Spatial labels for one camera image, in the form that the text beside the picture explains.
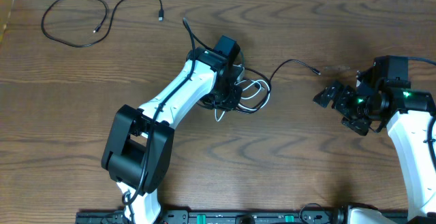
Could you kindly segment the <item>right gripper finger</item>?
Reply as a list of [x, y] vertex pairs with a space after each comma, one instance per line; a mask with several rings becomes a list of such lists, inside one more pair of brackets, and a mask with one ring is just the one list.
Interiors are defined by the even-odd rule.
[[366, 136], [369, 132], [372, 121], [364, 118], [348, 119], [343, 117], [341, 123], [358, 135]]
[[327, 86], [323, 91], [318, 93], [314, 98], [313, 102], [326, 108], [331, 101], [335, 101], [339, 94], [343, 91], [344, 85], [339, 81], [335, 80], [330, 86]]

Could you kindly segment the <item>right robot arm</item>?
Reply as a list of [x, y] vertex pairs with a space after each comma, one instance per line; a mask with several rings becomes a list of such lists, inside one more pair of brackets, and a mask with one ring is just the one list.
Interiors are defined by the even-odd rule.
[[413, 90], [408, 78], [411, 58], [376, 57], [358, 72], [356, 87], [338, 81], [314, 103], [342, 114], [342, 124], [361, 136], [379, 124], [386, 129], [399, 158], [407, 192], [408, 223], [435, 222], [435, 102], [428, 91]]

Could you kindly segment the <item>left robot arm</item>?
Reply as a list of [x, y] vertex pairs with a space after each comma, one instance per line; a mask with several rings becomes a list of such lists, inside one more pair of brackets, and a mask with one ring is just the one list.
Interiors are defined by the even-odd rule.
[[187, 55], [180, 74], [139, 108], [122, 106], [115, 114], [102, 155], [102, 167], [118, 184], [124, 223], [154, 223], [161, 206], [157, 188], [170, 166], [175, 129], [197, 102], [209, 110], [234, 110], [242, 94], [235, 65], [240, 46], [221, 36], [214, 48]]

